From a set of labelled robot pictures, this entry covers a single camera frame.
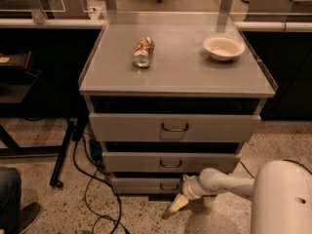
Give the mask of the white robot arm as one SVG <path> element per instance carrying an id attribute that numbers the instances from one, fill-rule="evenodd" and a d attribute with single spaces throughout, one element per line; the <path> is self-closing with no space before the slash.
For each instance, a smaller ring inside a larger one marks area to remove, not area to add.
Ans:
<path id="1" fill-rule="evenodd" d="M 251 234 L 312 234 L 312 174 L 290 160 L 265 164 L 255 178 L 226 175 L 213 168 L 185 175 L 182 191 L 162 218 L 191 200 L 226 192 L 252 202 Z"/>

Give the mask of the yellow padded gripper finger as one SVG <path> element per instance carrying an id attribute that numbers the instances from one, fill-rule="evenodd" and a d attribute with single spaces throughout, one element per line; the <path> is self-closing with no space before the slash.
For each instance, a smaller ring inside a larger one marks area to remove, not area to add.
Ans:
<path id="1" fill-rule="evenodd" d="M 188 203 L 189 199 L 184 194 L 178 193 L 173 202 L 165 209 L 162 219 L 168 219 Z"/>

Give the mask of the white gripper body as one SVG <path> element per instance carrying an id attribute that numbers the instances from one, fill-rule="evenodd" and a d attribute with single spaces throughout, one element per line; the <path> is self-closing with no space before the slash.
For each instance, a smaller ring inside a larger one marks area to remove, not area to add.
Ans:
<path id="1" fill-rule="evenodd" d="M 189 200 L 197 200 L 205 195 L 205 191 L 195 175 L 182 176 L 182 192 Z"/>

